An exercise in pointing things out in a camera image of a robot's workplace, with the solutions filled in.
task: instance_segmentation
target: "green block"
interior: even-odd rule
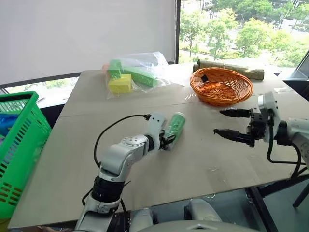
[[[150,87],[155,87],[158,84],[158,80],[151,73],[141,68],[124,67],[124,73],[131,74],[133,81],[137,83],[142,83]]]
[[[108,73],[110,74],[111,78],[120,78],[122,73],[121,70],[122,66],[120,60],[112,59],[108,68]]]

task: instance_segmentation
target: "plastic bag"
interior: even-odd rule
[[[171,84],[166,75],[168,63],[160,52],[131,54],[112,59],[103,65],[107,99],[133,91],[147,93]]]
[[[18,115],[0,114],[0,135],[7,136],[17,118]]]

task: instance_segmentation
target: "tree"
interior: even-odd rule
[[[224,51],[222,54],[220,54],[220,59],[238,59],[241,57],[242,55],[240,52],[234,51]]]
[[[279,7],[278,9],[273,9],[272,12],[269,14],[269,18],[273,21],[281,22],[281,17],[280,15],[282,14],[281,8]]]
[[[267,45],[267,49],[277,58],[289,50],[292,40],[290,33],[285,30],[278,30],[270,35],[270,42]]]
[[[205,30],[205,20],[201,11],[194,11],[191,14],[181,11],[180,15],[180,39],[189,42],[191,57],[193,43]]]
[[[218,11],[218,0],[211,0],[212,3],[212,12]]]
[[[210,53],[216,60],[219,55],[226,51],[228,43],[231,41],[228,32],[237,27],[235,21],[235,13],[231,8],[223,9],[220,11],[219,19],[211,20],[206,28],[208,35],[208,47]]]
[[[218,0],[218,9],[231,8],[235,11],[237,5],[241,2],[242,0]]]
[[[293,30],[298,20],[301,20],[300,24],[302,24],[304,19],[309,15],[309,3],[301,4],[297,8],[294,8],[292,15],[296,19],[296,22],[294,26],[292,27],[292,30]]]
[[[199,9],[203,11],[204,10],[204,0],[196,0],[196,1],[199,1]]]
[[[236,38],[236,47],[242,53],[242,57],[259,55],[267,44],[270,32],[270,26],[262,21],[252,18],[246,22]]]
[[[246,21],[253,16],[269,16],[272,10],[272,5],[268,0],[244,0],[236,6],[236,13]]]
[[[54,81],[46,81],[45,85],[47,88],[60,88],[62,86],[66,86],[69,84],[68,79],[60,79],[60,80],[54,80]]]
[[[32,86],[38,86],[38,83],[24,85],[24,91],[29,90]]]
[[[268,0],[260,0],[254,3],[256,15],[269,16],[272,12],[272,5]]]
[[[288,49],[278,58],[281,67],[296,67],[309,49],[309,35],[300,40],[291,41]]]
[[[242,20],[249,20],[255,15],[253,0],[244,0],[236,6],[237,14],[241,15]]]
[[[284,4],[283,7],[279,7],[280,12],[283,13],[284,18],[290,17],[292,14],[292,11],[294,9],[293,3],[290,1],[287,4]]]
[[[306,46],[305,43],[297,41],[296,43],[292,43],[289,49],[285,52],[284,56],[279,59],[279,66],[281,67],[296,67],[303,57],[305,56]]]

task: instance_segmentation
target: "yellow block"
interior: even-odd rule
[[[132,91],[131,74],[121,74],[120,78],[111,78],[108,86],[112,93],[130,93]]]

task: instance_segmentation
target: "rolled mat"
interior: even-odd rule
[[[208,60],[199,59],[197,61],[197,64],[193,65],[193,72],[195,72],[198,69],[210,68],[210,67],[234,70],[246,76],[249,79],[255,79],[255,80],[264,79],[264,69],[251,69],[247,66],[225,64],[224,61],[216,62],[216,61],[208,61]]]

